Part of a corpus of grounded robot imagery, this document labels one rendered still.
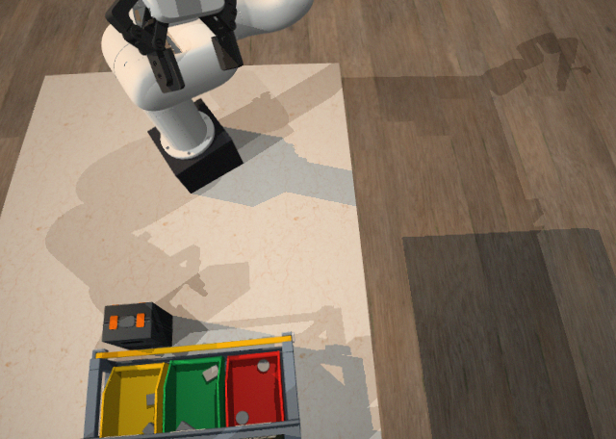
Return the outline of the red bin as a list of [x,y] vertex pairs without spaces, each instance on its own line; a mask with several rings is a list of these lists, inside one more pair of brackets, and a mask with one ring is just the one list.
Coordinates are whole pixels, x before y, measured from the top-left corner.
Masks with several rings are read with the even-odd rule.
[[[259,371],[257,367],[262,359],[269,361],[266,372]],[[281,383],[279,350],[227,356],[226,426],[240,425],[236,421],[240,411],[247,412],[249,416],[245,425],[284,421]]]

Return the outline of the yellow open bin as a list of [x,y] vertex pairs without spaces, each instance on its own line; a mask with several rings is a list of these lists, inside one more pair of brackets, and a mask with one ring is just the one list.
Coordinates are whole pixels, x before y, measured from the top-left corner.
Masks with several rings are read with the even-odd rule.
[[[99,438],[144,434],[143,429],[151,422],[154,433],[163,432],[168,366],[168,363],[157,363],[113,367],[102,394]],[[146,405],[146,395],[152,393],[155,393],[155,404]]]

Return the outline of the grey metal shelf rack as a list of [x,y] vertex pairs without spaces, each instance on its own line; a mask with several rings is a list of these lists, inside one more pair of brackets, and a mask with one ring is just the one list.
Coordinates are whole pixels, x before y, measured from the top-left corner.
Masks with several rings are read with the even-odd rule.
[[[86,414],[83,439],[242,439],[260,436],[284,434],[285,439],[301,439],[298,397],[295,376],[294,346],[295,333],[292,331],[281,332],[283,336],[291,336],[292,341],[282,342],[282,347],[264,349],[245,349],[226,352],[204,353],[194,355],[111,361],[108,358],[96,358],[96,353],[109,352],[107,349],[95,349],[91,353],[89,379],[86,401]],[[217,428],[202,428],[192,430],[171,431],[151,434],[135,434],[122,436],[98,436],[99,413],[101,400],[102,374],[105,373],[104,389],[113,367],[134,366],[143,364],[168,363],[170,360],[195,359],[214,356],[225,358],[225,375],[227,355],[243,355],[278,351],[280,352],[281,374],[284,395],[285,420],[282,422],[269,422],[242,426],[227,426]],[[283,352],[282,352],[283,351]],[[282,355],[283,353],[283,355]],[[284,363],[284,368],[283,368]],[[285,375],[285,379],[284,379]],[[286,392],[285,392],[286,386]],[[286,402],[287,399],[287,402]]]

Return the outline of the yellow bar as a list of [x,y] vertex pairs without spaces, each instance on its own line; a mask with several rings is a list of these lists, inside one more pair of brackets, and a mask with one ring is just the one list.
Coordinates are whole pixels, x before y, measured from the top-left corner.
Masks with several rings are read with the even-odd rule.
[[275,343],[282,343],[286,341],[292,341],[292,337],[283,336],[283,337],[274,337],[274,338],[265,338],[265,339],[244,340],[244,341],[193,345],[193,346],[183,346],[183,347],[172,347],[172,348],[138,349],[138,350],[115,351],[115,352],[102,352],[102,353],[96,353],[96,358],[105,359],[105,358],[117,358],[117,357],[129,357],[129,356],[196,351],[196,350],[206,350],[206,349],[227,349],[227,348],[236,348],[236,347],[275,344]]

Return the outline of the grey round disc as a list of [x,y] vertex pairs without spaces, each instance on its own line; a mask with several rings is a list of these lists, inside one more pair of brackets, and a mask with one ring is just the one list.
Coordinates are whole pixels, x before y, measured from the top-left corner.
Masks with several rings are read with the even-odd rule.
[[258,367],[259,371],[266,372],[270,368],[270,363],[269,363],[268,360],[262,359],[262,360],[260,360],[258,362],[257,367]]
[[248,422],[248,419],[249,419],[249,416],[247,412],[245,411],[240,411],[236,416],[236,421],[240,425],[246,424]]

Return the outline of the green open bin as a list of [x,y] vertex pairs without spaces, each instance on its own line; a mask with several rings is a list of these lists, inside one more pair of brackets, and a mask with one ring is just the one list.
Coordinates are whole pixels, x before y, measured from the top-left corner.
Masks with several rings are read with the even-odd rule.
[[[202,372],[215,365],[218,376],[206,382]],[[175,431],[182,421],[195,429],[226,427],[223,356],[170,360],[164,385],[163,432]]]

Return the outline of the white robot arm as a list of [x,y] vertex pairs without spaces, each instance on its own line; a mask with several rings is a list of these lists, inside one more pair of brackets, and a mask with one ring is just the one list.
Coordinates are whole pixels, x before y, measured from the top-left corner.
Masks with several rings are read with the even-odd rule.
[[[306,15],[313,2],[237,0],[236,40],[286,29]],[[211,40],[214,36],[200,18],[168,28],[167,42],[175,52],[185,87],[167,93],[160,90],[147,56],[111,24],[102,37],[102,52],[116,79],[159,130],[164,150],[177,159],[200,155],[215,136],[214,123],[197,110],[191,98],[223,85],[238,69],[220,69]]]

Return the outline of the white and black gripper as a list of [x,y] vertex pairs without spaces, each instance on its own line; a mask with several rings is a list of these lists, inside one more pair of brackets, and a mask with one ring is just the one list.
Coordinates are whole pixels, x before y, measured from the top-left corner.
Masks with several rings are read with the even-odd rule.
[[[237,0],[115,0],[105,17],[127,42],[147,56],[162,93],[167,93],[185,87],[171,47],[165,48],[169,27],[200,18],[215,34],[211,39],[220,69],[244,65],[234,34],[236,6]],[[135,10],[142,23],[137,22]]]

